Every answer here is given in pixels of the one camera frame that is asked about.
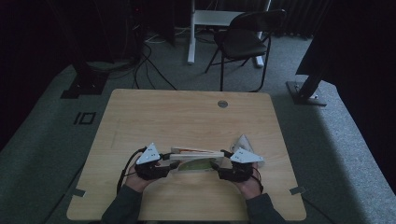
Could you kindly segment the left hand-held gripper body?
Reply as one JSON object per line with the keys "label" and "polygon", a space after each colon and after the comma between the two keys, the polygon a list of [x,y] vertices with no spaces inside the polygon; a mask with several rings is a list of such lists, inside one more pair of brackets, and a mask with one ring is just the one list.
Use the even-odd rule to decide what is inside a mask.
{"label": "left hand-held gripper body", "polygon": [[154,143],[151,143],[136,160],[135,171],[137,175],[144,180],[154,180],[167,177],[170,169],[160,167],[157,163],[162,159]]}

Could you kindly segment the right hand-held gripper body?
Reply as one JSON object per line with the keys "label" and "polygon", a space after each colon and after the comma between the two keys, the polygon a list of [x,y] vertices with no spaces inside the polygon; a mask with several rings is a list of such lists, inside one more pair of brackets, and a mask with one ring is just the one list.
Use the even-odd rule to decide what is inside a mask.
{"label": "right hand-held gripper body", "polygon": [[224,157],[231,161],[231,168],[219,168],[220,179],[232,182],[248,181],[253,175],[254,162],[262,162],[263,157],[249,152],[243,148],[238,148],[235,152],[223,150]]}

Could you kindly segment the white cloth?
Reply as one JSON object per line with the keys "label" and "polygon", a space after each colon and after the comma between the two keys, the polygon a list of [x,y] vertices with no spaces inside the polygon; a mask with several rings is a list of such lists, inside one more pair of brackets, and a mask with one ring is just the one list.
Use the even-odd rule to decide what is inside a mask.
{"label": "white cloth", "polygon": [[231,161],[238,163],[256,162],[258,167],[264,166],[264,157],[256,154],[248,141],[248,138],[242,134],[230,147],[233,155]]}

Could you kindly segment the white book with green leaf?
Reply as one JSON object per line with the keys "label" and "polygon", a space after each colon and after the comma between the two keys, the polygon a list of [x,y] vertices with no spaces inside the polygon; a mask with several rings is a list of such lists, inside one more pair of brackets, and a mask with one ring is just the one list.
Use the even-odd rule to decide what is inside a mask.
{"label": "white book with green leaf", "polygon": [[220,151],[172,147],[169,161],[179,162],[179,165],[176,168],[177,172],[207,172],[212,170],[212,163],[221,165],[223,158],[224,153]]}

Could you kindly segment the person's left hand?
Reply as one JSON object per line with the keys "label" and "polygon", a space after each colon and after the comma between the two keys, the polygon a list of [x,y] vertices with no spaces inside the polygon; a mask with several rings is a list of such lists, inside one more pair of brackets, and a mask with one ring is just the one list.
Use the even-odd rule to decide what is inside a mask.
{"label": "person's left hand", "polygon": [[129,170],[128,174],[126,176],[125,180],[125,185],[129,187],[130,189],[135,190],[136,192],[143,192],[144,189],[150,185],[151,183],[154,182],[154,179],[152,180],[145,180],[137,175],[135,172],[135,168],[132,165]]}

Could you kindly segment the black floor tape marking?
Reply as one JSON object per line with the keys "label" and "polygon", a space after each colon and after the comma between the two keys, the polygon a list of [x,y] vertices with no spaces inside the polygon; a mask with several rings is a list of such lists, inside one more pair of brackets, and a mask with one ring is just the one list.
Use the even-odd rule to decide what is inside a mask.
{"label": "black floor tape marking", "polygon": [[91,125],[91,124],[93,124],[95,117],[96,117],[95,112],[78,112],[73,124],[74,125]]}

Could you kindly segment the black slanted stand with base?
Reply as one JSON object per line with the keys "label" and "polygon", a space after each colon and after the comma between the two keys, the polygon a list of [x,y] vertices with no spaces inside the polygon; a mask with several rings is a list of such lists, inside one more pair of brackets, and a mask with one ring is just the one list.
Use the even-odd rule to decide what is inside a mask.
{"label": "black slanted stand with base", "polygon": [[305,81],[287,81],[290,96],[296,105],[326,106],[327,103],[318,89],[322,75],[309,75]]}

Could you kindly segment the black stand with square base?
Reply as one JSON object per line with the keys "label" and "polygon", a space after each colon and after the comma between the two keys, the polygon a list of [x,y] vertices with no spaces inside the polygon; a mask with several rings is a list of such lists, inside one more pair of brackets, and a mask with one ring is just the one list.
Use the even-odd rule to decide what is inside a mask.
{"label": "black stand with square base", "polygon": [[62,99],[77,99],[80,95],[101,95],[109,73],[93,70],[87,63],[74,64],[76,77],[68,90],[64,90]]}

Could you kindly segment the black folding chair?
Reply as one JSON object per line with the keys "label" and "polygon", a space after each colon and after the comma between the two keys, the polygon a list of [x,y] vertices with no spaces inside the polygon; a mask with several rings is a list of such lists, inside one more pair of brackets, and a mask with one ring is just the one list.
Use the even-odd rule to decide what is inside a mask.
{"label": "black folding chair", "polygon": [[264,57],[262,79],[260,86],[252,92],[262,89],[271,51],[272,34],[281,28],[286,17],[285,9],[245,12],[236,16],[226,30],[214,34],[217,48],[205,72],[207,73],[213,65],[220,65],[220,91],[223,91],[224,64],[242,61],[244,66],[249,59],[261,56]]}

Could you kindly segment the dark curtain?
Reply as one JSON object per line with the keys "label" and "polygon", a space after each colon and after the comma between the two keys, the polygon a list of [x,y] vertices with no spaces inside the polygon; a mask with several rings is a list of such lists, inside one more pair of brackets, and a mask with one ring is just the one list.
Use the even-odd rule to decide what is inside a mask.
{"label": "dark curtain", "polygon": [[313,36],[319,28],[332,0],[272,0],[270,9],[284,9],[286,35]]}

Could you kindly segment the white desk frame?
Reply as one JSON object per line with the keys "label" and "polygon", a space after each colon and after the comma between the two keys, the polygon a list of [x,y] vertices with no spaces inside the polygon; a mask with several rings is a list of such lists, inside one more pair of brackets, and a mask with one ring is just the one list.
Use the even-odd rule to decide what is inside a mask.
{"label": "white desk frame", "polygon": [[188,51],[188,64],[195,62],[195,26],[209,25],[209,26],[228,26],[232,19],[240,15],[238,11],[216,11],[207,9],[196,9],[195,0],[191,0],[191,30],[190,30],[190,44]]}

